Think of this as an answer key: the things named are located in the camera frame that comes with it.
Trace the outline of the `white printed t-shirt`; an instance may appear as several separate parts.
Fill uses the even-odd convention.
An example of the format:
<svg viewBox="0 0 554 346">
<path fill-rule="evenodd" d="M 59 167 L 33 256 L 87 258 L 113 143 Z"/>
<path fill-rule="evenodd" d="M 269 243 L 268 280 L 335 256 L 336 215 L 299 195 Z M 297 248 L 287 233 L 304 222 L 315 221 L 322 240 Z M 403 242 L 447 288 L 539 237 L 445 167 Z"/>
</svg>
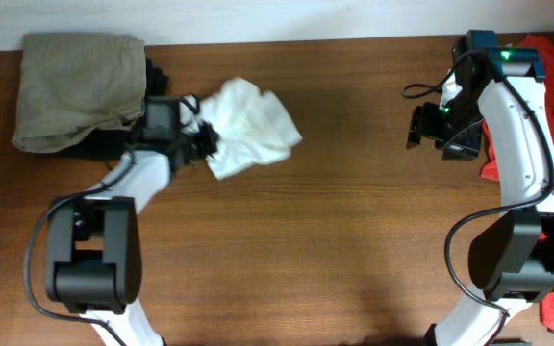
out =
<svg viewBox="0 0 554 346">
<path fill-rule="evenodd" d="M 207 122 L 218 134 L 217 150 L 207 158 L 218 180 L 253 165 L 283 161 L 302 140 L 278 97 L 240 77 L 226 81 L 220 91 L 201 101 L 190 95 L 184 100 L 189 103 L 179 106 L 184 132 L 197 133 Z"/>
</svg>

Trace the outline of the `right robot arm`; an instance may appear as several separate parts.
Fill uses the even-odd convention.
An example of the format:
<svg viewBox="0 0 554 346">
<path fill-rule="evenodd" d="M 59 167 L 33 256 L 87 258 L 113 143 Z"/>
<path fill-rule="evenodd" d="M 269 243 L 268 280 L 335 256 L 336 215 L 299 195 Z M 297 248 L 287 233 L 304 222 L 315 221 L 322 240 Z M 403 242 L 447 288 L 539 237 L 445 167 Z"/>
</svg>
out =
<svg viewBox="0 0 554 346">
<path fill-rule="evenodd" d="M 432 139 L 448 160 L 473 160 L 489 133 L 501 203 L 468 250 L 470 284 L 433 324 L 433 346 L 494 345 L 517 314 L 554 293 L 554 144 L 545 108 L 545 70 L 532 48 L 503 46 L 492 31 L 471 30 L 452 49 L 453 65 L 435 86 L 412 84 L 407 99 L 431 93 L 412 114 L 407 144 Z"/>
</svg>

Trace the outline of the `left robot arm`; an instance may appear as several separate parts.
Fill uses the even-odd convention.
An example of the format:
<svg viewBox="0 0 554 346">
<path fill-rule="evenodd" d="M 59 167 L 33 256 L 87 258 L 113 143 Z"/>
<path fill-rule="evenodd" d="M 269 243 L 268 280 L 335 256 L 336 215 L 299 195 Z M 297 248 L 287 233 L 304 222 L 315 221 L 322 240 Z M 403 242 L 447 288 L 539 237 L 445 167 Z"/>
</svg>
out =
<svg viewBox="0 0 554 346">
<path fill-rule="evenodd" d="M 139 300 L 138 216 L 173 173 L 216 153 L 218 133 L 202 122 L 143 130 L 118 166 L 89 190 L 60 197 L 47 212 L 45 289 L 65 319 L 92 325 L 107 345 L 163 345 Z"/>
</svg>

